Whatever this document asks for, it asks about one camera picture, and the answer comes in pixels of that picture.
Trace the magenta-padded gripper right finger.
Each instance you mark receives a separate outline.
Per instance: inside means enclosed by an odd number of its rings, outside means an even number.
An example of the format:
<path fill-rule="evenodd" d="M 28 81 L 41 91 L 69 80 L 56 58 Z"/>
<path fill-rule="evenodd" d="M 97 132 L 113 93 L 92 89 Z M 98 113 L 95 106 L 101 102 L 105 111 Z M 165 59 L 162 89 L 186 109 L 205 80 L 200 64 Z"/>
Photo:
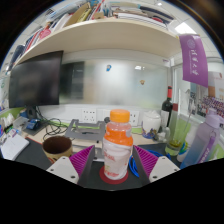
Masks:
<path fill-rule="evenodd" d="M 179 168 L 166 156 L 157 157 L 138 146 L 133 146 L 132 155 L 143 184 L 155 182 L 179 171 Z"/>

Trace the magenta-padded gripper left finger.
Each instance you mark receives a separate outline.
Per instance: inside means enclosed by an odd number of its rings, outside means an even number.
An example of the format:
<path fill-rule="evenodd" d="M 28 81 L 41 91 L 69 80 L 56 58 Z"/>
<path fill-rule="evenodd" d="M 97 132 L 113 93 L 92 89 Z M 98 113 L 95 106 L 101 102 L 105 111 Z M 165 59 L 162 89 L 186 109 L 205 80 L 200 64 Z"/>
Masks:
<path fill-rule="evenodd" d="M 95 146 L 89 146 L 71 157 L 62 156 L 47 171 L 77 185 L 86 185 L 95 157 Z"/>

